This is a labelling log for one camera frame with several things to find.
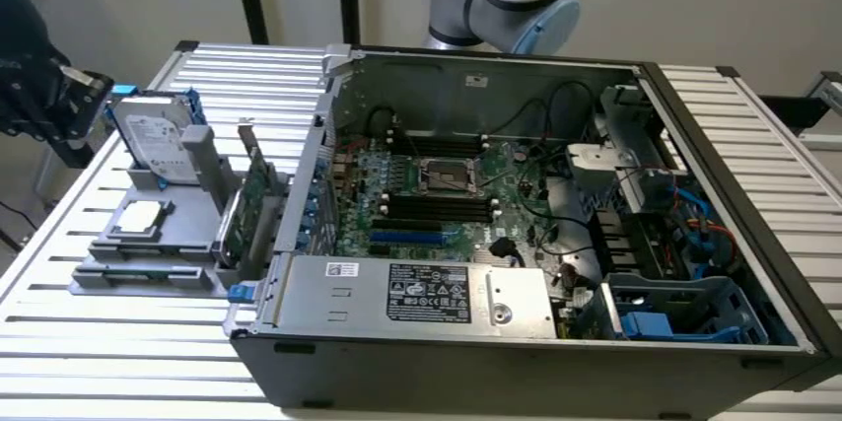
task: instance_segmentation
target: power supply label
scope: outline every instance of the power supply label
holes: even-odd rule
[[[467,267],[391,264],[385,316],[409,322],[471,323]]]

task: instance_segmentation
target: slotted metal table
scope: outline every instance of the slotted metal table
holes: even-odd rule
[[[264,155],[280,171],[293,172],[324,90],[325,50],[204,43],[183,49],[149,86],[200,91],[217,148],[237,170],[247,159],[235,124],[251,117]],[[838,182],[739,79],[722,77],[712,68],[663,69],[815,292],[842,320]],[[0,418],[454,419],[280,410],[264,401],[223,334],[225,301],[67,292],[72,269],[131,186],[124,173],[129,164],[115,135],[0,279]],[[240,312],[239,317],[253,314]],[[762,393],[714,419],[842,419],[842,377],[806,392]]]

